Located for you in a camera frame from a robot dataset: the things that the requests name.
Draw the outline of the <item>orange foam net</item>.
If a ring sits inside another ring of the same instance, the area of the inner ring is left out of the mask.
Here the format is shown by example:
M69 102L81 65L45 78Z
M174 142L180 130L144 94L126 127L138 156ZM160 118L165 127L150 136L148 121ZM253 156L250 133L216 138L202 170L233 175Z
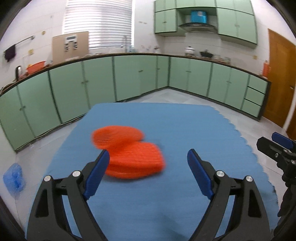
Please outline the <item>orange foam net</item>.
M133 142L108 150L108 176L118 179L139 179L163 171L165 159L153 143Z
M143 139L144 133L132 126L105 126L94 130L91 134L93 145L105 150Z

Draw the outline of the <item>green lower kitchen cabinets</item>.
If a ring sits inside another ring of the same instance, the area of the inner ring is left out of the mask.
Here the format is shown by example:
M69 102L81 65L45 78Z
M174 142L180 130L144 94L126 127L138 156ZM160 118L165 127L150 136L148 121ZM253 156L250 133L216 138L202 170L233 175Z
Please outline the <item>green lower kitchen cabinets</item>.
M271 83L205 58L108 54L56 64L1 90L1 128L14 151L84 116L94 105L171 88L260 120Z

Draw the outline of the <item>green kitchen cabinets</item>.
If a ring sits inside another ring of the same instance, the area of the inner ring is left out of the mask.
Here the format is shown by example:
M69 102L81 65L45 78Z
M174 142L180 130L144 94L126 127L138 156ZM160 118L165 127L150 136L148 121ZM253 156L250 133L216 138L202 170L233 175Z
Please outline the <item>green kitchen cabinets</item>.
M108 54L56 64L1 90L1 128L14 151L84 116L94 105L171 88L260 120L271 83L205 58Z
M179 25L191 23L191 11L206 11L207 24L217 28L222 41L249 48L258 43L257 24L251 1L154 1L154 33L184 37Z

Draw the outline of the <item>green upper kitchen cabinets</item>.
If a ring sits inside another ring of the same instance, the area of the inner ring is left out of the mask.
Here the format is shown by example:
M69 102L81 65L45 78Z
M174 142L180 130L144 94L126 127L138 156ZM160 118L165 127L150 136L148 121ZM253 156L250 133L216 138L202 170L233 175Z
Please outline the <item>green upper kitchen cabinets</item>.
M249 48L258 43L257 24L251 1L154 1L154 33L184 37L179 25L191 23L191 11L206 11L207 24L217 28L222 41Z

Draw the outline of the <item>blue plastic bag on floor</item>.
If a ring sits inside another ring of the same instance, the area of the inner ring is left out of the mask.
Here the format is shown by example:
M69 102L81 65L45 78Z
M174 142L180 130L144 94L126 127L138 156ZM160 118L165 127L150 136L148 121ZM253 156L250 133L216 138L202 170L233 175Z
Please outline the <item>blue plastic bag on floor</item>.
M26 182L23 178L22 167L13 163L3 175L3 182L13 198L18 198L24 190Z

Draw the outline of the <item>orange thermos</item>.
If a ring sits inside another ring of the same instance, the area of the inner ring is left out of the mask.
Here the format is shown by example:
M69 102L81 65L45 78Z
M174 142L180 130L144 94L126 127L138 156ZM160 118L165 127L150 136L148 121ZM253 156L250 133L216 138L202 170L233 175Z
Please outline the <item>orange thermos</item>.
M269 66L269 62L266 60L263 63L263 70L262 70L262 76L267 78L268 74L270 73L271 67Z

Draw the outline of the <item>blue table mat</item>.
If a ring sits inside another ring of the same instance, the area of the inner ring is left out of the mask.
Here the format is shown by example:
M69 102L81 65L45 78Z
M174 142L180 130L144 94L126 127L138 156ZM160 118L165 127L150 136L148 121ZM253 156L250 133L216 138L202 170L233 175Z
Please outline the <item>blue table mat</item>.
M189 240L214 194L191 149L227 176L249 175L248 216L278 222L278 197L235 126L206 105L97 104L57 152L35 198L29 240Z

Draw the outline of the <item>wooden door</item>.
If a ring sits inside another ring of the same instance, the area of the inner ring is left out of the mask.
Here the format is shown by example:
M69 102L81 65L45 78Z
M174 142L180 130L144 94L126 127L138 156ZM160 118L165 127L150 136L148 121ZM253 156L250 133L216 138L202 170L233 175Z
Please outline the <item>wooden door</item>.
M295 44L271 29L268 35L271 86L263 116L283 128L295 92Z

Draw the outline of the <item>black wok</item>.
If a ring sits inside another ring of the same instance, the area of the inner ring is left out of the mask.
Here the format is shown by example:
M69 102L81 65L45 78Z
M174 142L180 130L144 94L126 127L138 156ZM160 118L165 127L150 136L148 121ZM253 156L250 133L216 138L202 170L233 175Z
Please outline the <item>black wok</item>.
M210 53L208 50L200 51L200 55L205 58L212 58L214 55Z

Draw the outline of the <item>white cooking pot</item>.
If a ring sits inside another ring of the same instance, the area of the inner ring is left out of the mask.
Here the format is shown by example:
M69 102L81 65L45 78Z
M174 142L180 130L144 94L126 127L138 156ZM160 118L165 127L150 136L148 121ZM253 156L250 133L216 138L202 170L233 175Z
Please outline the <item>white cooking pot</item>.
M186 56L194 57L196 55L195 54L195 49L192 48L191 46L186 47L184 53L185 53Z

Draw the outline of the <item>range hood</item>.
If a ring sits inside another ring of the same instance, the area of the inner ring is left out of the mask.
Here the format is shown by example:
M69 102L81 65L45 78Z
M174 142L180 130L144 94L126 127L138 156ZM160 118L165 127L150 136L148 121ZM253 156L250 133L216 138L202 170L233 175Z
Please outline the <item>range hood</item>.
M195 33L195 32L210 32L210 33L218 33L218 30L215 26L205 23L185 23L179 25L185 32Z

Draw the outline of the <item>blue box above hood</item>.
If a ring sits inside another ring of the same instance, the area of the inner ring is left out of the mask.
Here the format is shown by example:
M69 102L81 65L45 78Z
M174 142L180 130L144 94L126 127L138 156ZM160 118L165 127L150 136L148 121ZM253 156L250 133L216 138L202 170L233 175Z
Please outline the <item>blue box above hood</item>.
M192 23L207 23L207 12L206 11L191 11L190 19Z

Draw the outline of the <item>orange plastic basket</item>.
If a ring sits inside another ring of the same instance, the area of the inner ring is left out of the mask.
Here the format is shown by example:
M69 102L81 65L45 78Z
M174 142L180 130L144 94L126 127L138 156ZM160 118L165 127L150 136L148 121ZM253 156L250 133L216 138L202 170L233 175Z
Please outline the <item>orange plastic basket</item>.
M38 63L35 63L35 64L30 64L27 66L26 70L27 70L27 73L29 75L33 74L33 73L36 73L42 69L44 69L45 67L45 62L46 61L41 61L41 62L38 62Z

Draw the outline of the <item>electric kettle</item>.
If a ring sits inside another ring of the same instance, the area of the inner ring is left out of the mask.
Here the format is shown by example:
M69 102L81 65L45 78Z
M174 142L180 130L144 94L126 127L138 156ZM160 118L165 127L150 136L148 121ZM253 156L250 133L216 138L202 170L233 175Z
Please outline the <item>electric kettle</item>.
M23 75L23 69L22 69L22 66L17 66L15 68L15 77L16 77L16 81L19 81L21 79Z

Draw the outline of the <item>dark hanging towel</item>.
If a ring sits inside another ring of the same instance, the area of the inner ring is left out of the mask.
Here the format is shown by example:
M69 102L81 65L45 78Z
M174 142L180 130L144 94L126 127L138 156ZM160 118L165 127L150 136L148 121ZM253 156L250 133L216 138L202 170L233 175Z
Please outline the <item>dark hanging towel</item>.
M16 56L16 45L10 46L8 49L4 51L4 58L7 62L10 62Z

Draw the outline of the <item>cardboard box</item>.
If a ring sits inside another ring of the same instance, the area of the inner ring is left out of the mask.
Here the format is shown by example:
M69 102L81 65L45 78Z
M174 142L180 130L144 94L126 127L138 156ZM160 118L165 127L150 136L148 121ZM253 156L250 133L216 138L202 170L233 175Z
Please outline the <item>cardboard box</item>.
M89 32L75 32L52 38L53 64L82 58L89 54Z

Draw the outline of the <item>chrome faucet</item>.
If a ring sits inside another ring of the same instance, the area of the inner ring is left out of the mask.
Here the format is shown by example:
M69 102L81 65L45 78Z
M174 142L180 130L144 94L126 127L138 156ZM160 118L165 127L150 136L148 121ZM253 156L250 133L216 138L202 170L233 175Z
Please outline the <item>chrome faucet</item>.
M128 39L127 39L127 36L124 35L123 38L122 38L122 41L121 41L121 48L123 48L125 53L127 53L128 52L128 47L129 47Z

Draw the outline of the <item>window blinds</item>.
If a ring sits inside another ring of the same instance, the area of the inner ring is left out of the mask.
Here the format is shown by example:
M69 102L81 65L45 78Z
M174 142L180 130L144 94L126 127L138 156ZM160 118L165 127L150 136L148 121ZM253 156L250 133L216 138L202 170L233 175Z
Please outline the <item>window blinds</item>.
M89 32L89 49L121 47L132 40L132 1L67 1L62 32Z

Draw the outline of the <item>wall towel rail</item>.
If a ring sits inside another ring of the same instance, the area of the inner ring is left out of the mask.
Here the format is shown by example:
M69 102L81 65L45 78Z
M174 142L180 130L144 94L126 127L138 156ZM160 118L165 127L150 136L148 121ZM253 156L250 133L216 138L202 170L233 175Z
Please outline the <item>wall towel rail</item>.
M23 40L15 43L14 45L20 44L20 43L22 43L22 42L24 42L26 40L33 40L33 39L35 39L35 35L29 36L29 37L27 37L27 38L25 38L25 39L23 39Z

